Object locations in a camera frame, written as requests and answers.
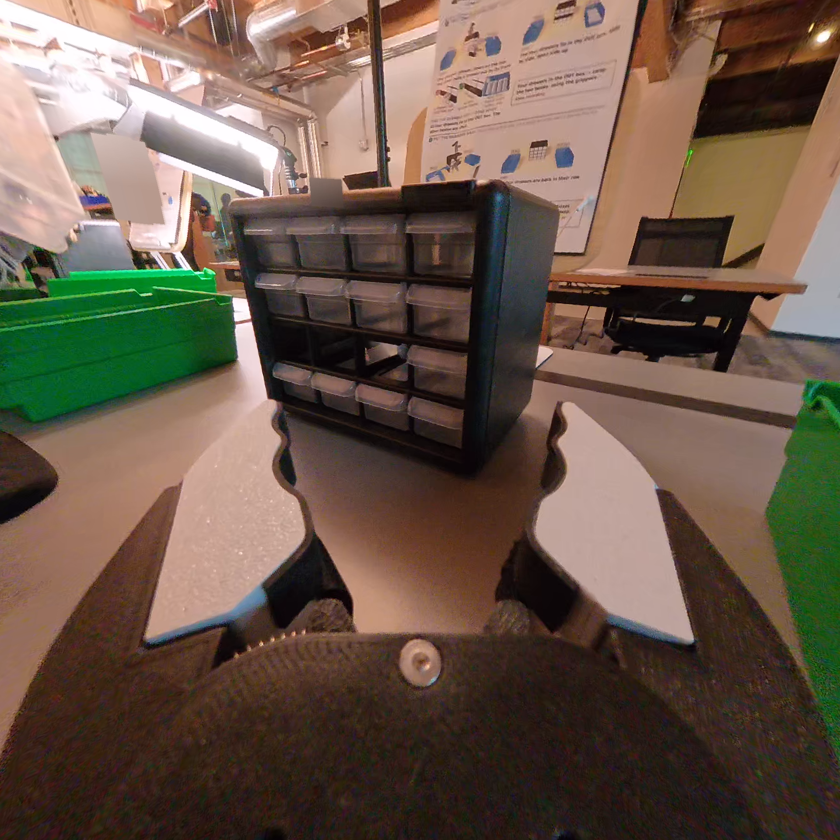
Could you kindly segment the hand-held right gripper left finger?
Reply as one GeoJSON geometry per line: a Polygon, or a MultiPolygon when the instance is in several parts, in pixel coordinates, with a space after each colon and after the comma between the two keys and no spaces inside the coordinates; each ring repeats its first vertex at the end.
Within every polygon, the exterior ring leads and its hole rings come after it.
{"type": "Polygon", "coordinates": [[[280,468],[281,405],[264,401],[186,472],[143,642],[161,647],[222,628],[246,647],[280,635],[269,588],[314,535],[308,504],[280,468]]]}

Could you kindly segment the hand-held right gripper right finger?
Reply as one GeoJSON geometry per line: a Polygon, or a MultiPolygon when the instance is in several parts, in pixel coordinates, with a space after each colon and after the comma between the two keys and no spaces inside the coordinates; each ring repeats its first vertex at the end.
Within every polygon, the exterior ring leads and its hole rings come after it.
{"type": "Polygon", "coordinates": [[[691,647],[696,642],[659,488],[635,454],[572,402],[557,403],[542,494],[526,533],[596,621],[691,647]]]}

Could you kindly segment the green plastic bin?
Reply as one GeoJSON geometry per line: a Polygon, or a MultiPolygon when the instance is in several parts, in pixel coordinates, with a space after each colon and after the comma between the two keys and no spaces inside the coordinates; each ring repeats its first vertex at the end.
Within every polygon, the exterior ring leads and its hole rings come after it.
{"type": "Polygon", "coordinates": [[[1,307],[1,408],[32,423],[237,358],[225,295],[155,287],[1,307]]]}
{"type": "Polygon", "coordinates": [[[51,298],[64,298],[113,291],[151,293],[155,288],[217,292],[211,269],[112,269],[73,271],[68,277],[47,281],[51,298]]]}
{"type": "Polygon", "coordinates": [[[805,669],[839,727],[839,384],[808,381],[766,518],[805,669]]]}

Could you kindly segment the black drawer cabinet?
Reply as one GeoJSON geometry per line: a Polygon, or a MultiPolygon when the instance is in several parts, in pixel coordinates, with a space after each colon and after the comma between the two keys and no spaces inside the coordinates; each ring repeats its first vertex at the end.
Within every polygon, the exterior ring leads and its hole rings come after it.
{"type": "Polygon", "coordinates": [[[438,182],[341,193],[333,200],[314,196],[240,198],[229,208],[238,264],[255,329],[269,397],[288,414],[367,443],[403,452],[462,474],[474,474],[488,461],[519,419],[532,393],[538,366],[543,310],[547,301],[557,208],[504,182],[438,182]],[[287,217],[352,214],[472,214],[474,267],[468,280],[472,310],[468,342],[464,441],[453,450],[413,434],[380,432],[324,416],[276,397],[267,350],[270,329],[255,302],[242,222],[250,216],[287,217]]]}

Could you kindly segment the rows of clear cabinet drawers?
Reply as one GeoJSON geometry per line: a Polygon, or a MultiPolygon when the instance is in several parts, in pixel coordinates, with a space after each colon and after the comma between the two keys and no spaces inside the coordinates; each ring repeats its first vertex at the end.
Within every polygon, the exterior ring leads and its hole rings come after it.
{"type": "Polygon", "coordinates": [[[241,226],[276,397],[461,449],[472,214],[250,216],[241,226]]]}

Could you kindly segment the wooden office desk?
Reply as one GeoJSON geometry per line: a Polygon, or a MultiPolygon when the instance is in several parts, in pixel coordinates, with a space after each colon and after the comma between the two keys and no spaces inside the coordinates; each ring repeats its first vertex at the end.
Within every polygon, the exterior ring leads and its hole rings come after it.
{"type": "Polygon", "coordinates": [[[713,355],[726,373],[756,298],[805,294],[807,285],[767,270],[629,266],[553,273],[542,337],[547,341],[556,305],[605,311],[602,333],[611,355],[636,353],[646,361],[713,355]]]}

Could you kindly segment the black office chair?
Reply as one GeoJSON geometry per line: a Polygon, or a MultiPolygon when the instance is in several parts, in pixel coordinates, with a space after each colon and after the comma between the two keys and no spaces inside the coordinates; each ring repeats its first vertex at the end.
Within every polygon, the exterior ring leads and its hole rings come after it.
{"type": "MultiPolygon", "coordinates": [[[[716,269],[723,265],[734,216],[642,217],[630,266],[716,269]]],[[[703,301],[715,296],[688,291],[636,290],[630,303],[606,311],[603,332],[611,355],[641,354],[646,361],[664,357],[696,359],[718,354],[735,322],[731,314],[706,314],[703,301]]]]}

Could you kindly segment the long studio light panel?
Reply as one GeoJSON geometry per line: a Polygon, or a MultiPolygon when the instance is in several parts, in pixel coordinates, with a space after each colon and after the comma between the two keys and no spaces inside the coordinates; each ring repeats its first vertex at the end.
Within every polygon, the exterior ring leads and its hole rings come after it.
{"type": "Polygon", "coordinates": [[[279,149],[268,132],[131,80],[130,105],[113,131],[140,140],[163,162],[247,196],[275,192],[279,149]]]}

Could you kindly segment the black stand pole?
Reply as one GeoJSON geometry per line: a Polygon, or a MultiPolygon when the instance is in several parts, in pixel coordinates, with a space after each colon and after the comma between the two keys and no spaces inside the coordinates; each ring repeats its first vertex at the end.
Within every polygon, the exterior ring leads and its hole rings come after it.
{"type": "Polygon", "coordinates": [[[389,145],[386,131],[384,48],[382,37],[382,7],[379,1],[367,1],[367,28],[374,102],[374,147],[376,178],[380,188],[391,186],[389,145]]]}

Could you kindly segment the silver ventilation duct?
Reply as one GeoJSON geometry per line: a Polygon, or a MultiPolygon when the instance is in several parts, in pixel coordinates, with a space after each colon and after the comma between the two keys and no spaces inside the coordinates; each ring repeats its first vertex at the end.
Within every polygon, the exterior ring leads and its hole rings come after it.
{"type": "Polygon", "coordinates": [[[247,17],[245,34],[259,63],[267,70],[277,66],[275,41],[310,27],[326,32],[347,21],[335,2],[270,1],[259,3],[247,17]]]}

